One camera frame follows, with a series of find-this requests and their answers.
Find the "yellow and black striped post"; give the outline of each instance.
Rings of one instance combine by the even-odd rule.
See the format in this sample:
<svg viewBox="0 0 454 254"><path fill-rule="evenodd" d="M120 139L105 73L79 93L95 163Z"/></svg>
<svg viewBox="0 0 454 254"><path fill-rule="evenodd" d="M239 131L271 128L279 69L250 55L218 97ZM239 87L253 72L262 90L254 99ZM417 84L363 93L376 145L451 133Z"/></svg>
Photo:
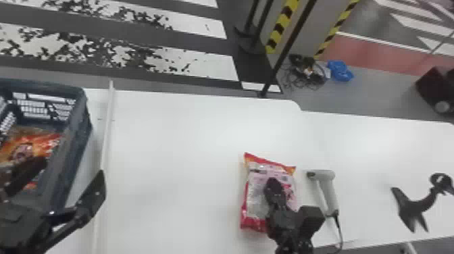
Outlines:
<svg viewBox="0 0 454 254"><path fill-rule="evenodd" d="M276 52L276 47L282 39L285 28L290 24L290 20L297 10L298 4L299 0L287 0L285 3L282 12L279 14L278 21L274 26L273 32L271 32L270 39L266 43L266 53L273 54Z"/></svg>
<svg viewBox="0 0 454 254"><path fill-rule="evenodd" d="M319 59L320 56L322 56L323 52L325 52L325 49L328 47L328 45L331 43L331 41L334 38L334 35L339 31L341 26L344 24L345 20L350 16L351 11L353 11L353 8L355 8L356 4L360 0L351 0L349 3L349 6L345 9L345 11L340 15L339 19L337 20L336 24L334 25L333 28L331 28L330 33L326 37L325 41L320 45L318 48L318 51L316 55L314 55L313 58Z"/></svg>

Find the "product packaging in basket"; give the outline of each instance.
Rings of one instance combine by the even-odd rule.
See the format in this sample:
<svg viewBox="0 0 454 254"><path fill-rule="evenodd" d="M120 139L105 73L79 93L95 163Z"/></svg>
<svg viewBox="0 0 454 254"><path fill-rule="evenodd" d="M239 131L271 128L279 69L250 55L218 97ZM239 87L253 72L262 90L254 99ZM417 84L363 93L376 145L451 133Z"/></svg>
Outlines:
<svg viewBox="0 0 454 254"><path fill-rule="evenodd" d="M287 205L296 211L295 181L293 173L296 167L288 167L280 163L259 158L245 153L245 165L249 172L245 185L245 196L241 205L241 228L250 228L258 232L266 232L266 216L268 203L263 189L268 178L276 178L284 187Z"/></svg>

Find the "black metal stand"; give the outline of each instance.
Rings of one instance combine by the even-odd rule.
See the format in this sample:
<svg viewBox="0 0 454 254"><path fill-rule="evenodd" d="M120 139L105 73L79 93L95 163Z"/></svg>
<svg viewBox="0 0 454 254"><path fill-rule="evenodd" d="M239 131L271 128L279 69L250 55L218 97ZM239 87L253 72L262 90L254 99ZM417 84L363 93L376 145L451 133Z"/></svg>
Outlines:
<svg viewBox="0 0 454 254"><path fill-rule="evenodd" d="M292 31L292 34L290 35L290 38L288 39L287 44L285 45L284 49L282 50L282 53L280 54L278 61L274 65L270 79L263 87L263 90L258 92L259 98L266 98L266 94L268 93L268 89L270 89L271 82L273 82L279 69L281 68L282 64L284 63L285 57L287 57L288 52L290 52L290 50L292 49L293 43L297 39L299 32L301 31L302 27L304 26L304 23L306 23L306 20L309 17L309 14L311 13L311 11L316 3L317 3L317 0L309 0L309 2L307 3L303 13L301 14L301 17L299 17L299 20L297 22L297 25L295 26L295 29Z"/></svg>
<svg viewBox="0 0 454 254"><path fill-rule="evenodd" d="M259 26L255 31L254 37L251 39L244 38L240 41L240 48L251 55L261 55L265 53L265 47L260 43L260 34L265 26L266 18L270 13L271 6L273 5L273 0L267 0L263 13L261 14Z"/></svg>
<svg viewBox="0 0 454 254"><path fill-rule="evenodd" d="M447 192L454 195L453 181L446 174L433 174L430 177L430 182L434 186L430 188L429 195L419 201L410 200L400 188L391 188L391 191L396 198L397 205L399 206L399 216L403 223L413 233L415 232L416 222L419 222L426 232L429 231L422 213L429 210L434 205L438 194L445 194L445 192Z"/></svg>
<svg viewBox="0 0 454 254"><path fill-rule="evenodd" d="M260 0L254 0L254 2L252 3L252 8L251 11L249 12L249 15L247 16L245 24L243 24L243 22L236 23L234 28L235 32L239 36L252 37L255 34L252 29L252 20L254 19L255 12L257 12L257 6L259 6L259 1Z"/></svg>

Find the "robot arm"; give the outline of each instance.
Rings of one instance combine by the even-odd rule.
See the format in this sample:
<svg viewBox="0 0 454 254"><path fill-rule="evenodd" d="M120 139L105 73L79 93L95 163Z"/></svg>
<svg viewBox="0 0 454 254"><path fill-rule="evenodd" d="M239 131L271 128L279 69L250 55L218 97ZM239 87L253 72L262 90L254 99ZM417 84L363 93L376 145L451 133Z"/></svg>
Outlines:
<svg viewBox="0 0 454 254"><path fill-rule="evenodd" d="M75 230L83 228L106 197L103 171L99 171L73 207L42 212L17 205L9 198L19 193L47 166L44 157L33 157L4 172L0 182L0 253L41 254ZM64 224L54 231L53 228Z"/></svg>

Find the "black and white patterned floor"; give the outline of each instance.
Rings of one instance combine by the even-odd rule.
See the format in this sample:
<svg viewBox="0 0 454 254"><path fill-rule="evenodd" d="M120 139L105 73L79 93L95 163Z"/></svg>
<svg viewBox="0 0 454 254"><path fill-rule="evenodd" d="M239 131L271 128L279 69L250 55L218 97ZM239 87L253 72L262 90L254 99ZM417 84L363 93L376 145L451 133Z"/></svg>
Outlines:
<svg viewBox="0 0 454 254"><path fill-rule="evenodd" d="M248 4L0 0L0 65L257 90L268 60L244 54L232 30Z"/></svg>

